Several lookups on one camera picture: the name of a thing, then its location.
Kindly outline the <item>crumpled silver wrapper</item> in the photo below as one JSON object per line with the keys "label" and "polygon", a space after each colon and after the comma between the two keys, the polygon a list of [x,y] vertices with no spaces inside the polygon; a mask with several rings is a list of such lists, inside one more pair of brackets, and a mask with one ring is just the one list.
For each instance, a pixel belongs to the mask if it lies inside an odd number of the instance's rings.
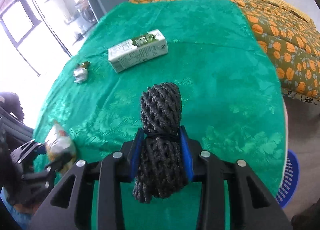
{"label": "crumpled silver wrapper", "polygon": [[76,65],[73,71],[74,82],[77,84],[83,83],[88,78],[88,68],[91,65],[90,62],[82,62]]}

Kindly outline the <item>black foam net sleeve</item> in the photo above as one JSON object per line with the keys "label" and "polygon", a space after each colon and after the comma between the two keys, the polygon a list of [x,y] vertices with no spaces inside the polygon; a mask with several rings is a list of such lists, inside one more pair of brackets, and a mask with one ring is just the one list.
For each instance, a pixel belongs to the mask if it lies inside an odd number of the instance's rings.
{"label": "black foam net sleeve", "polygon": [[140,97],[140,119],[145,139],[133,196],[140,203],[166,199],[187,185],[178,132],[182,100],[174,83],[149,87]]}

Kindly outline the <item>orange floral quilt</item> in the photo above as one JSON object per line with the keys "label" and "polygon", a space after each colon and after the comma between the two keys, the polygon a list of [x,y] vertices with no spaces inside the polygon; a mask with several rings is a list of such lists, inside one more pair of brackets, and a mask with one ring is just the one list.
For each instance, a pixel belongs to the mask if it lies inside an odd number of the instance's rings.
{"label": "orange floral quilt", "polygon": [[[175,0],[131,0],[150,3]],[[283,95],[319,104],[319,32],[313,20],[284,0],[229,0],[249,22],[276,68]]]}

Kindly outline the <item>yellow oatmeal snack bag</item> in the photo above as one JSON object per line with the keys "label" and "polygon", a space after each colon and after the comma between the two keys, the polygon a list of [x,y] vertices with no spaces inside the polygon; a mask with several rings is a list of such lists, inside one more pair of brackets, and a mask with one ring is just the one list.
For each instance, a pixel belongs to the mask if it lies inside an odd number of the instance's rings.
{"label": "yellow oatmeal snack bag", "polygon": [[44,144],[50,162],[57,160],[57,158],[64,153],[69,153],[71,155],[71,160],[59,171],[62,175],[65,174],[76,161],[76,148],[67,131],[55,121]]}

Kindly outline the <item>white green milk carton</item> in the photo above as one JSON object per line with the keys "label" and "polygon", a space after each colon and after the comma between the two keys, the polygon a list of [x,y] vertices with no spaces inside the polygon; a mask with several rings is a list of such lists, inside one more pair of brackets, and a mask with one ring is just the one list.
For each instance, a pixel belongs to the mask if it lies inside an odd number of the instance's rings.
{"label": "white green milk carton", "polygon": [[125,40],[108,49],[108,61],[116,73],[167,54],[168,44],[157,29]]}

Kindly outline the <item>blue plastic trash basket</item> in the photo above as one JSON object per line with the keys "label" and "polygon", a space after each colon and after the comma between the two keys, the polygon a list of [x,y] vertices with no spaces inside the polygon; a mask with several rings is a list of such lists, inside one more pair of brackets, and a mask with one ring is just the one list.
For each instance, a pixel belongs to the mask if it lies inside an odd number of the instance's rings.
{"label": "blue plastic trash basket", "polygon": [[288,150],[284,177],[276,194],[276,201],[284,209],[293,198],[299,183],[300,165],[294,151]]}

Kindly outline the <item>green satin bed cover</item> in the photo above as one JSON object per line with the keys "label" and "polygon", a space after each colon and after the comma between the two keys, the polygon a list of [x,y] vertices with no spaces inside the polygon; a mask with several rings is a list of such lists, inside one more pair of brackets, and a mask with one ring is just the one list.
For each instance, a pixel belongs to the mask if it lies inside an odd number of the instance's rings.
{"label": "green satin bed cover", "polygon": [[[157,29],[169,52],[116,73],[108,49]],[[88,78],[77,84],[73,71],[86,61]],[[102,161],[143,130],[142,93],[167,82],[179,87],[180,127],[189,138],[223,161],[245,160],[274,197],[286,155],[280,82],[246,17],[228,0],[115,7],[52,85],[34,138],[44,142],[56,121],[75,143],[76,162]],[[187,179],[169,198],[140,203],[132,194],[135,179],[120,184],[125,229],[196,229],[201,183]]]}

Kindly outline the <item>washing machine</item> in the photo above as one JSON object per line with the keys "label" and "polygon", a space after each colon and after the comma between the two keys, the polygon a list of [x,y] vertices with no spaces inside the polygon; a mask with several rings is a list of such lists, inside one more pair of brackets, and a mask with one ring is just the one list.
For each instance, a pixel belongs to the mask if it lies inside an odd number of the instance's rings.
{"label": "washing machine", "polygon": [[75,1],[75,7],[77,11],[85,21],[93,24],[97,22],[88,0],[74,0],[74,1]]}

